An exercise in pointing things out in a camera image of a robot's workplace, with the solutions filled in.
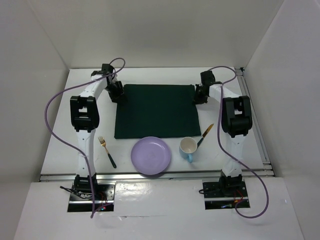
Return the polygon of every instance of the utensil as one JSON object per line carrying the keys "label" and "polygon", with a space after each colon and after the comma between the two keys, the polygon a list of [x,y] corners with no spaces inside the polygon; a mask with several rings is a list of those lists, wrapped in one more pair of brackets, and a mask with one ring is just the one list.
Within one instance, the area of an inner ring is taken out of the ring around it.
{"label": "utensil", "polygon": [[171,151],[160,138],[147,136],[133,146],[131,161],[138,172],[145,175],[155,175],[168,167],[171,161]]}
{"label": "utensil", "polygon": [[186,159],[189,163],[193,162],[193,153],[197,150],[197,142],[192,137],[184,137],[179,145],[179,153],[181,157]]}
{"label": "utensil", "polygon": [[214,124],[211,124],[206,130],[205,132],[202,134],[202,138],[200,139],[200,141],[198,141],[198,147],[200,146],[200,144],[202,143],[202,141],[205,139],[205,137],[207,136],[207,134],[209,133],[209,131],[212,129],[212,127],[214,126]]}
{"label": "utensil", "polygon": [[106,148],[106,145],[107,145],[107,144],[106,144],[105,139],[104,139],[102,136],[99,136],[98,139],[99,139],[99,142],[101,143],[101,146],[104,147],[106,153],[108,154],[108,157],[109,157],[109,159],[110,159],[110,162],[111,162],[112,166],[116,169],[116,168],[117,168],[117,165],[116,165],[115,161],[113,160],[113,158],[111,157],[108,149]]}

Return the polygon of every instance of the white table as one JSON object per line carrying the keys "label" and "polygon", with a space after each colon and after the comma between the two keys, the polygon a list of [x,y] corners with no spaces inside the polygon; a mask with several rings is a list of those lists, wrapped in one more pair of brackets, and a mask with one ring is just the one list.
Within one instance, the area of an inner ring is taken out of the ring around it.
{"label": "white table", "polygon": [[[118,74],[118,80],[122,84],[172,84],[194,85],[201,82],[200,73],[207,70],[203,67],[188,68],[125,68]],[[69,88],[88,82],[94,69],[70,70],[65,87]],[[233,77],[228,69],[215,69],[214,75],[217,81],[227,81]],[[226,85],[231,91],[242,94],[237,79]],[[67,142],[78,145],[76,131],[71,125],[70,97],[79,95],[85,87],[65,92],[62,96],[54,132]],[[136,173],[131,163],[131,149],[137,139],[115,139],[115,121],[117,104],[112,103],[107,92],[103,92],[97,101],[100,115],[100,125],[96,129],[94,141],[94,164],[97,173]],[[171,149],[171,163],[166,172],[180,171],[211,171],[220,170],[226,155],[220,150],[217,142],[217,124],[219,104],[209,98],[207,104],[197,105],[201,132],[214,123],[199,150],[194,156],[194,162],[188,163],[179,155],[181,138],[164,138],[163,140]],[[222,132],[222,144],[225,142],[225,133]],[[98,136],[106,140],[107,148],[116,162],[117,168],[113,168],[105,150],[101,147]],[[62,144],[51,136],[41,174],[59,175],[75,174],[78,164],[78,153],[74,149]],[[253,130],[245,140],[243,148],[243,162],[253,169],[262,169],[265,157],[260,153]]]}
{"label": "white table", "polygon": [[[244,219],[234,209],[205,210],[201,180],[120,183],[114,211],[93,219],[90,212],[67,212],[69,193],[59,186],[71,182],[35,182],[14,240],[303,240],[283,179],[264,181],[270,204],[256,219]],[[253,216],[265,207],[266,195],[256,178],[246,179],[246,187],[251,208],[239,211]]]}

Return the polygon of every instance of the fork handle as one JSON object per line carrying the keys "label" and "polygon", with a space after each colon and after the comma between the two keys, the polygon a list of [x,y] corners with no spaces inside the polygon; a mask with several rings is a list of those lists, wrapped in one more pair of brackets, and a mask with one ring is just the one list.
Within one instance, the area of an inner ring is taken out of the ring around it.
{"label": "fork handle", "polygon": [[116,168],[117,168],[117,165],[116,165],[115,161],[113,160],[113,158],[112,158],[112,156],[110,155],[110,153],[109,153],[109,151],[107,150],[107,148],[104,147],[104,149],[105,149],[106,153],[108,154],[108,157],[109,157],[109,159],[110,159],[110,162],[111,162],[113,168],[116,169]]}

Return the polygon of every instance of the blue mug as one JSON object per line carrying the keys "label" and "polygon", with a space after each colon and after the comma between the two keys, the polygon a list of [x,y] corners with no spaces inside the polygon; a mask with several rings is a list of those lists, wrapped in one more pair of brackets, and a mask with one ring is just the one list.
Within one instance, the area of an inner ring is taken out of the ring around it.
{"label": "blue mug", "polygon": [[184,137],[179,146],[179,153],[181,157],[186,159],[189,163],[193,162],[193,153],[197,150],[198,144],[196,140],[194,140],[192,137]]}

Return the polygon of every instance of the mug handle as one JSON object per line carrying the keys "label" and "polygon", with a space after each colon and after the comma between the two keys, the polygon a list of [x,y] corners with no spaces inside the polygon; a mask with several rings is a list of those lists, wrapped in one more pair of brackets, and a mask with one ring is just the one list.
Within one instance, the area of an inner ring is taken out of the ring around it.
{"label": "mug handle", "polygon": [[193,162],[192,154],[188,154],[187,158],[188,158],[187,160],[188,160],[189,163]]}

